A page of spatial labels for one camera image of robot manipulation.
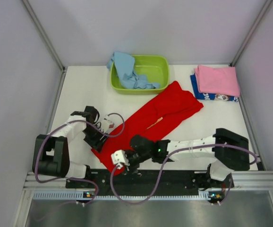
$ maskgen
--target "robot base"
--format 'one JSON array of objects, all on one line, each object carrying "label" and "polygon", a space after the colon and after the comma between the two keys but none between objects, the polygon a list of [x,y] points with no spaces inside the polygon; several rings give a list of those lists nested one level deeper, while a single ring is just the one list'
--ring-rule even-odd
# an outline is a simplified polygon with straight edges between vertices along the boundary
[{"label": "robot base", "polygon": [[[98,195],[113,196],[110,187],[110,172],[106,169],[92,169],[92,180],[98,184]],[[115,190],[118,195],[123,196],[146,196],[149,195],[155,186],[159,170],[139,170],[137,174],[121,174],[113,178]],[[223,183],[226,188],[229,187],[228,175],[225,181],[216,180],[207,181],[205,171],[195,172],[188,170],[163,170],[159,186],[155,196],[180,196],[180,195],[198,195],[198,190],[207,188],[221,189]],[[94,188],[92,184],[78,181],[66,182],[66,188]]]}]

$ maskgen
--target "white tabletop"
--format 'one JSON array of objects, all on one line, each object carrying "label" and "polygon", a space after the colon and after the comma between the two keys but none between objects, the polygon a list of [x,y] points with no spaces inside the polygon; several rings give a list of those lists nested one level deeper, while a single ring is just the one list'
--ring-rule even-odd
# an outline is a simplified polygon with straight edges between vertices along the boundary
[{"label": "white tabletop", "polygon": [[[193,93],[190,75],[197,65],[171,65],[170,82],[177,80],[183,90]],[[117,112],[127,119],[155,95],[120,95],[110,85],[109,71],[105,66],[70,66],[68,67],[52,129],[63,124],[73,111],[83,111],[86,105],[94,106],[101,117]],[[215,133],[216,128],[226,128],[249,138],[239,103],[203,100],[204,104],[198,113],[184,120],[165,139],[192,140]],[[114,116],[116,126],[121,119]],[[70,160],[87,164],[92,169],[105,168],[100,160],[91,152],[91,148],[83,141],[80,133],[69,144]],[[190,159],[167,163],[164,169],[169,170],[206,170],[210,159]],[[159,169],[160,164],[150,160],[142,163],[140,169]]]}]

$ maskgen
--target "blue cloth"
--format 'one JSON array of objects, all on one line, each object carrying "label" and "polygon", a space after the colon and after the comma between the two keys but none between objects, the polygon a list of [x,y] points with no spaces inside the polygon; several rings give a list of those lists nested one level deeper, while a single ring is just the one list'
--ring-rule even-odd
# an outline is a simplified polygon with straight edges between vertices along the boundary
[{"label": "blue cloth", "polygon": [[195,74],[191,75],[190,79],[191,79],[191,83],[192,83],[192,87],[193,87],[194,96],[195,96],[196,99],[222,100],[222,101],[233,101],[233,102],[238,102],[239,101],[238,97],[226,96],[226,95],[221,95],[221,94],[200,93],[198,91]]},{"label": "blue cloth", "polygon": [[119,81],[126,89],[153,89],[160,88],[159,83],[149,83],[146,75],[137,75],[133,69],[135,58],[122,52],[114,52],[107,64],[110,70],[112,63],[117,69]]}]

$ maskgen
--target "folded pink cloth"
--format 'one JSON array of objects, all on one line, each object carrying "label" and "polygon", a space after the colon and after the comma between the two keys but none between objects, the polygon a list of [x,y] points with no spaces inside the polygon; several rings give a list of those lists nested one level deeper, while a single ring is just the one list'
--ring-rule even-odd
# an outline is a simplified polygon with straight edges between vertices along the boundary
[{"label": "folded pink cloth", "polygon": [[211,68],[199,65],[195,69],[198,91],[239,97],[235,67]]}]

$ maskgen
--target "green basket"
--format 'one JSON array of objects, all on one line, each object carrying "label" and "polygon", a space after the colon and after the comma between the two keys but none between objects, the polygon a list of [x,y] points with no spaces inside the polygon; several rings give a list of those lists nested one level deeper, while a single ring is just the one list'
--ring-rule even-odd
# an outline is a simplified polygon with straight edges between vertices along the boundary
[{"label": "green basket", "polygon": [[112,64],[110,70],[111,86],[120,94],[125,95],[149,95],[162,92],[169,85],[169,65],[167,60],[157,55],[132,55],[135,58],[134,69],[137,74],[145,74],[150,83],[158,82],[158,89],[126,89],[117,75],[117,70]]}]

